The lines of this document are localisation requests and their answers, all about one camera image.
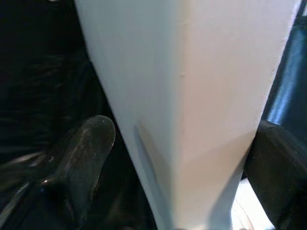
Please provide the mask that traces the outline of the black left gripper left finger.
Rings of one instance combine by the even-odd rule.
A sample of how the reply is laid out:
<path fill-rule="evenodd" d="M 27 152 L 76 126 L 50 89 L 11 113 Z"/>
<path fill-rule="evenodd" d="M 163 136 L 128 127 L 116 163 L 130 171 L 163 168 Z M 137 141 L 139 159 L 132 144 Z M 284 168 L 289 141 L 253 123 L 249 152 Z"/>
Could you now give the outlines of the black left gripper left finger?
<path fill-rule="evenodd" d="M 113 121 L 97 115 L 70 130 L 48 152 L 2 163 L 1 229 L 80 229 L 115 137 Z"/>

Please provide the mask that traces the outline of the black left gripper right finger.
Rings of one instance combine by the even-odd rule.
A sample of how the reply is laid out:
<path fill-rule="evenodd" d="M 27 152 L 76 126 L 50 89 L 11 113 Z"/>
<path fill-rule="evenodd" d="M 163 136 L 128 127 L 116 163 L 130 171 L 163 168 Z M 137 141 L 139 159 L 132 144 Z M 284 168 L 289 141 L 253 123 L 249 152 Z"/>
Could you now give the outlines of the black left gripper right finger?
<path fill-rule="evenodd" d="M 262 120 L 244 173 L 277 230 L 307 228 L 307 149 L 289 131 Z"/>

